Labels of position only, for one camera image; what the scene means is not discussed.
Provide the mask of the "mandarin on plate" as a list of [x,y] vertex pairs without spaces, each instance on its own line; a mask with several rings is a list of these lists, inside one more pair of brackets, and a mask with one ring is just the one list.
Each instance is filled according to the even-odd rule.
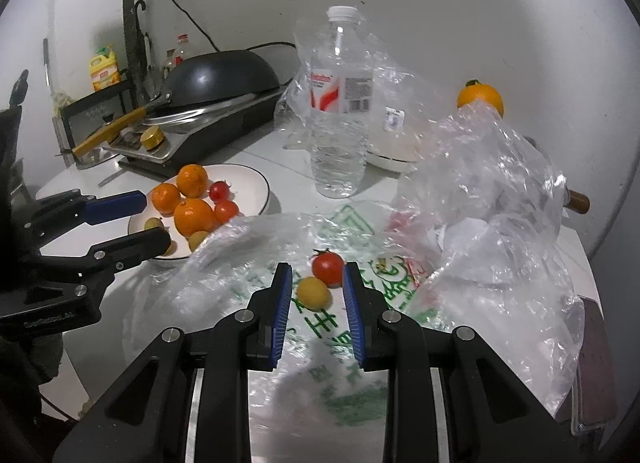
[[170,216],[182,201],[182,194],[172,183],[164,182],[151,191],[151,203],[163,216]]
[[208,175],[198,164],[183,166],[176,178],[178,190],[187,198],[200,198],[208,190]]

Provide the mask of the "orange with green leaf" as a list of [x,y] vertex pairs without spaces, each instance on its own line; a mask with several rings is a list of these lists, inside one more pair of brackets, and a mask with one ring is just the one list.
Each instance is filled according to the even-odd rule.
[[491,105],[500,116],[504,114],[504,104],[499,91],[488,84],[483,84],[477,79],[468,80],[460,90],[457,97],[457,108],[462,108],[476,100],[484,101]]

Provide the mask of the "white dish under bag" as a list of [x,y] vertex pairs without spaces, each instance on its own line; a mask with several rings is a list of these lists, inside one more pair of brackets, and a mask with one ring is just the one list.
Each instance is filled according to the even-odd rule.
[[403,174],[420,158],[421,140],[412,132],[372,131],[366,159],[370,165]]

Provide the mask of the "red tomato near orange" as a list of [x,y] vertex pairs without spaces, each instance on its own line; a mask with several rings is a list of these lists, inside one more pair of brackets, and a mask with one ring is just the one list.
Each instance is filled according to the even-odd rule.
[[240,209],[233,201],[224,200],[215,204],[214,213],[217,221],[220,224],[224,224],[239,215]]

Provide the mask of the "crumpled clear bag right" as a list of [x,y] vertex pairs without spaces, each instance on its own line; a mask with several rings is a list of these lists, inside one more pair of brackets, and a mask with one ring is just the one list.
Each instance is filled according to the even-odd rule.
[[428,275],[408,316],[477,331],[550,413],[568,395],[585,311],[556,248],[565,176],[489,104],[438,122],[398,182],[395,241]]

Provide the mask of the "yellow longan fruit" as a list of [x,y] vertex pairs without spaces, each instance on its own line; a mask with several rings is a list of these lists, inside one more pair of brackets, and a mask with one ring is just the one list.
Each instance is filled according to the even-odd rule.
[[145,221],[143,225],[144,230],[151,230],[155,228],[163,228],[164,224],[160,218],[152,217]]

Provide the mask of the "red capped sauce bottle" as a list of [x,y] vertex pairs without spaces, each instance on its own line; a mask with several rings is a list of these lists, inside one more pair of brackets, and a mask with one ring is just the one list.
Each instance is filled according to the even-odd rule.
[[174,67],[177,67],[179,64],[184,62],[185,60],[189,60],[195,56],[195,51],[190,43],[188,34],[181,34],[178,36],[177,47],[174,50],[174,55],[172,56],[172,62],[174,62]]

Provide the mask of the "large orange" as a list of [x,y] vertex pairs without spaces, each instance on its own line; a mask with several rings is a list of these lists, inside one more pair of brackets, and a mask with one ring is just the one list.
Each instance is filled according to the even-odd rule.
[[186,198],[174,210],[174,225],[185,238],[190,238],[195,232],[212,232],[219,223],[214,210],[199,198]]

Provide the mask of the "small yellow longan middle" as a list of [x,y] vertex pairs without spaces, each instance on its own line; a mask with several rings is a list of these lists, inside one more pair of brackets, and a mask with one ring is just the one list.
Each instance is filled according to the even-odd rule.
[[168,246],[168,249],[166,249],[166,251],[162,254],[162,256],[163,257],[170,256],[173,253],[175,253],[176,249],[177,249],[177,243],[175,241],[171,241],[170,245]]

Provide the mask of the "brass stove knob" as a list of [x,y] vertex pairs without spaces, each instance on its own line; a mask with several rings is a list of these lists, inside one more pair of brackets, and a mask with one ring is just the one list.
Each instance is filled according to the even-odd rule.
[[157,125],[146,128],[140,136],[140,143],[146,151],[157,149],[164,141],[165,135]]

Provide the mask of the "yellow oil bottle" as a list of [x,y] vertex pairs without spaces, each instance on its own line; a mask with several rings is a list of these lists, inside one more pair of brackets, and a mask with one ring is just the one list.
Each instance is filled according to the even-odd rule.
[[91,84],[100,91],[120,83],[117,56],[112,46],[99,49],[89,62]]

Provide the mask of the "upper mandarin on plate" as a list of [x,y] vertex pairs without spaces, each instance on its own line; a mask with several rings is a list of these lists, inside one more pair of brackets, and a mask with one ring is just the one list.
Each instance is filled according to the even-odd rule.
[[187,198],[200,198],[208,190],[208,175],[198,164],[183,166],[176,178],[178,190]]

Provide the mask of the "yellow longan upper right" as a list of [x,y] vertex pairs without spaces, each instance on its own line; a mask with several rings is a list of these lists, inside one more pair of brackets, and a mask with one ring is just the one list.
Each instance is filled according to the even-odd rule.
[[298,282],[296,299],[300,305],[310,311],[328,309],[332,304],[329,287],[315,277],[307,277]]

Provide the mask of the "black wok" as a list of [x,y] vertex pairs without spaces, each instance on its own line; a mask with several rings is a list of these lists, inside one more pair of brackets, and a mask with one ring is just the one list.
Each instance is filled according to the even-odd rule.
[[280,87],[277,74],[248,50],[201,54],[179,63],[163,82],[157,101],[171,108],[216,103]]

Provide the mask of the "clear water bottle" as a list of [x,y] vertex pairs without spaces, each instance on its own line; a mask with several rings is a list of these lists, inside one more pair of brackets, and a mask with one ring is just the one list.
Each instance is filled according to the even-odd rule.
[[366,170],[373,60],[357,8],[332,6],[309,61],[310,160],[317,191],[354,195]]

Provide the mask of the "yellow longan by orange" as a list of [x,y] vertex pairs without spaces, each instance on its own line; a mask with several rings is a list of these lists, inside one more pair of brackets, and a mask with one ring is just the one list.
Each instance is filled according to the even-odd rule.
[[191,252],[195,252],[198,249],[198,246],[207,239],[209,233],[207,231],[198,231],[194,232],[193,235],[188,238],[189,249]]

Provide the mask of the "red cherry tomato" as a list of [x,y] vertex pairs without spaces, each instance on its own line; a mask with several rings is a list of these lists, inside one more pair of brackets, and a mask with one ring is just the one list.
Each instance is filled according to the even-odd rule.
[[315,278],[326,284],[327,287],[340,287],[343,280],[343,258],[325,249],[317,251],[312,257],[311,272]]
[[208,189],[208,196],[215,204],[229,201],[231,197],[230,186],[224,180],[215,181]]

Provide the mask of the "lower mandarin on plate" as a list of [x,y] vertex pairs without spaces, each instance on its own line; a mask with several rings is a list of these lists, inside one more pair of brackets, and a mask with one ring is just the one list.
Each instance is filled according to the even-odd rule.
[[151,203],[163,216],[170,216],[182,201],[182,194],[172,183],[164,182],[151,191]]

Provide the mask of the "clear bag behind bottle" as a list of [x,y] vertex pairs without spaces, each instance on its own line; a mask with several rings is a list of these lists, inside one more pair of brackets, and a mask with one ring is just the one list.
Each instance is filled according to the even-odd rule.
[[[274,110],[274,127],[285,135],[284,147],[288,150],[310,149],[309,61],[327,25],[324,16],[307,16],[294,26],[299,69]],[[448,113],[448,94],[395,60],[386,42],[372,32],[364,16],[361,36],[373,60],[369,136],[372,131],[380,130],[396,134],[412,132],[422,142],[435,120]]]

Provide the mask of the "steel gas stove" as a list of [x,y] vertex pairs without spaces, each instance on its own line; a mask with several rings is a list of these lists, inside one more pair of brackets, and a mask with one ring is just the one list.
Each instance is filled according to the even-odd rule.
[[[202,105],[191,110],[145,117],[124,129],[104,149],[123,157],[120,165],[156,177],[170,178],[179,169],[217,152],[229,143],[273,120],[273,112],[284,93],[282,87],[262,94]],[[142,134],[156,126],[164,140],[154,149],[142,144]]]

